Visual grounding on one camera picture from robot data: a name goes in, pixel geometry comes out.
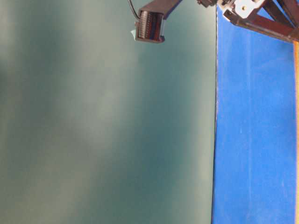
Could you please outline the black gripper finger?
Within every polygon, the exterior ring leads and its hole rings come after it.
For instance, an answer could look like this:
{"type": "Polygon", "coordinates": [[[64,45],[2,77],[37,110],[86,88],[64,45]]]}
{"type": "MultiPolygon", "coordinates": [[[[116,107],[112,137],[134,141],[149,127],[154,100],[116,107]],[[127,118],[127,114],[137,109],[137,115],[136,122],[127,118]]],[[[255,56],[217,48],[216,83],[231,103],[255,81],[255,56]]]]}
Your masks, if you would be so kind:
{"type": "Polygon", "coordinates": [[[263,17],[260,22],[233,24],[285,42],[299,41],[299,3],[296,0],[264,0],[258,15],[263,17]]]}

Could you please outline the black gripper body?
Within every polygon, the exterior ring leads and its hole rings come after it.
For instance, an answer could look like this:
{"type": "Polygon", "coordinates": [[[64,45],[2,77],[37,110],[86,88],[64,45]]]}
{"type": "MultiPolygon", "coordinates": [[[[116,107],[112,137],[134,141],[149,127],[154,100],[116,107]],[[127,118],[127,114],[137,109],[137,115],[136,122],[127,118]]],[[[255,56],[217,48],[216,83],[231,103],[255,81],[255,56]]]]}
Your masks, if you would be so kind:
{"type": "Polygon", "coordinates": [[[204,7],[216,5],[226,20],[234,24],[238,21],[256,23],[263,19],[258,15],[263,0],[198,0],[197,3],[204,7]]]}

